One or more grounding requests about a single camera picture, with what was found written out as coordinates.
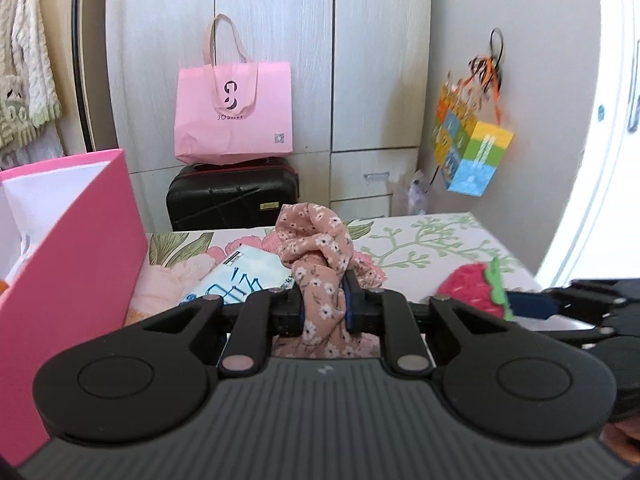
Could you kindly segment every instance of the hanging clothes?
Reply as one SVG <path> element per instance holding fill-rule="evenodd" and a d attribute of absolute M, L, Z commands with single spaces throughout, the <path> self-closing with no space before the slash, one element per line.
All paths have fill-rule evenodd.
<path fill-rule="evenodd" d="M 34 162 L 27 147 L 60 115 L 38 0 L 0 0 L 0 168 Z M 37 151 L 59 156 L 50 132 Z"/>

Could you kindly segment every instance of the black suitcase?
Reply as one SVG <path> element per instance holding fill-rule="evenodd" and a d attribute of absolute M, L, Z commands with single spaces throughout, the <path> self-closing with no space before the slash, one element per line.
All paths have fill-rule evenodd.
<path fill-rule="evenodd" d="M 264 227 L 298 196 L 298 175 L 284 158 L 193 164 L 172 181 L 166 208 L 174 231 Z"/>

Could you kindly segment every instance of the colorful gift bag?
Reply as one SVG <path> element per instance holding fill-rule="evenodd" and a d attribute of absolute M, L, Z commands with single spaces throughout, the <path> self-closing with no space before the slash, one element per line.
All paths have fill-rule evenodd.
<path fill-rule="evenodd" d="M 244 63 L 212 64 L 220 20 L 231 24 Z M 215 17 L 206 43 L 206 65 L 180 70 L 178 76 L 175 157 L 186 164 L 236 164 L 292 153 L 289 63 L 251 61 L 224 14 Z"/>
<path fill-rule="evenodd" d="M 481 196 L 513 138 L 501 126 L 500 84 L 494 63 L 495 56 L 479 56 L 470 63 L 471 77 L 453 87 L 449 75 L 440 89 L 431 143 L 449 191 Z M 478 117 L 489 88 L 495 124 Z"/>

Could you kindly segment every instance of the white wardrobe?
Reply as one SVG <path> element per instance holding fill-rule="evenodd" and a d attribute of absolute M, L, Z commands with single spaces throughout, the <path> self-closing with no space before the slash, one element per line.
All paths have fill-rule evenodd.
<path fill-rule="evenodd" d="M 171 229 L 164 197 L 174 158 L 178 71 L 202 64 L 217 12 L 257 60 L 292 69 L 300 200 L 343 219 L 388 214 L 415 171 L 422 133 L 431 0 L 106 0 L 106 43 L 118 143 L 150 232 Z M 225 24 L 216 62 L 239 60 Z"/>

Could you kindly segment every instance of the floral bedsheet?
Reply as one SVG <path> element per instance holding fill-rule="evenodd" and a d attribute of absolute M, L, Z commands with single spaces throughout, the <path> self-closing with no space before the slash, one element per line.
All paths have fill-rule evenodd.
<path fill-rule="evenodd" d="M 402 216 L 348 222 L 356 257 L 409 301 L 434 294 L 460 265 L 500 259 L 506 288 L 539 290 L 523 265 L 471 214 Z M 174 307 L 240 244 L 279 254 L 273 228 L 149 235 L 148 257 L 136 283 L 126 324 Z"/>

